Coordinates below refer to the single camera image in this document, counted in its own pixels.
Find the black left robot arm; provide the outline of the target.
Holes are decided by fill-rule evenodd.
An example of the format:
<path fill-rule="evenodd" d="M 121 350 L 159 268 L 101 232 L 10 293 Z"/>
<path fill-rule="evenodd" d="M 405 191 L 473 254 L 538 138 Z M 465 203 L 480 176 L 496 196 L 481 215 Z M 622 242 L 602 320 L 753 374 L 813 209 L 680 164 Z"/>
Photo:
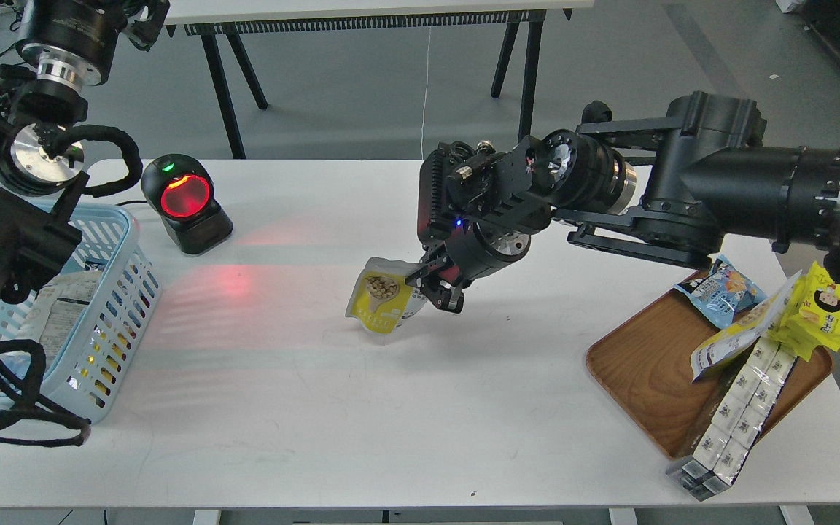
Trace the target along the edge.
<path fill-rule="evenodd" d="M 0 303 L 20 303 L 57 276 L 82 235 L 70 225 L 84 194 L 104 197 L 139 182 L 136 142 L 86 124 L 82 89 L 106 83 L 120 34 L 147 51 L 166 23 L 167 1 L 28 1 L 14 49 L 0 64 Z M 0 431 L 19 421 L 76 435 L 40 446 L 80 446 L 90 422 L 43 395 L 44 349 L 0 342 Z M 0 443 L 18 439 L 0 435 Z"/>

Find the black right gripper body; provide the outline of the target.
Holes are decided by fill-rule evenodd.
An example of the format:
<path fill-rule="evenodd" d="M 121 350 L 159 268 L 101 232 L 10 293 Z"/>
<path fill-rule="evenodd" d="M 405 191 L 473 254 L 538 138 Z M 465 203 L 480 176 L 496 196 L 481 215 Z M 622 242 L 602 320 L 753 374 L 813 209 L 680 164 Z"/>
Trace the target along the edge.
<path fill-rule="evenodd" d="M 441 272 L 467 285 L 523 258 L 527 235 L 549 226 L 549 147 L 533 136 L 510 152 L 440 143 L 420 170 L 417 236 L 424 252 L 447 252 Z"/>

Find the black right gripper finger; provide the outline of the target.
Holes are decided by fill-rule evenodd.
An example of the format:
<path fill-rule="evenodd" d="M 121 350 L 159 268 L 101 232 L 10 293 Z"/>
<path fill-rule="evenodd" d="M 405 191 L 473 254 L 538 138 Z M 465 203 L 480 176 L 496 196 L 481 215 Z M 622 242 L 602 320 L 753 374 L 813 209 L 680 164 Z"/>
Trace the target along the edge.
<path fill-rule="evenodd" d="M 441 281 L 426 282 L 426 297 L 434 307 L 453 314 L 462 312 L 464 306 L 463 286 L 447 286 Z"/>
<path fill-rule="evenodd" d="M 408 286 L 417 289 L 424 287 L 450 288 L 453 286 L 449 279 L 441 276 L 441 272 L 446 271 L 453 265 L 453 260 L 447 252 L 425 252 L 419 265 L 418 269 L 406 276 L 405 283 Z"/>

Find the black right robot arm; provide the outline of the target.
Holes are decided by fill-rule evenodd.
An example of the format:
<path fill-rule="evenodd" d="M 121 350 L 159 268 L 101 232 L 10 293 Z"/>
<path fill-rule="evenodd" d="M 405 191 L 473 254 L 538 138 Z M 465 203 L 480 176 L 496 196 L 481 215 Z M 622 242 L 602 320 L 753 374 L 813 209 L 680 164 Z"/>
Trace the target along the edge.
<path fill-rule="evenodd" d="M 812 245 L 840 284 L 840 149 L 766 147 L 764 128 L 753 101 L 694 92 L 626 122 L 596 101 L 573 131 L 510 152 L 442 143 L 420 170 L 424 256 L 406 281 L 458 313 L 464 288 L 564 222 L 573 245 L 700 270 L 726 235 Z"/>

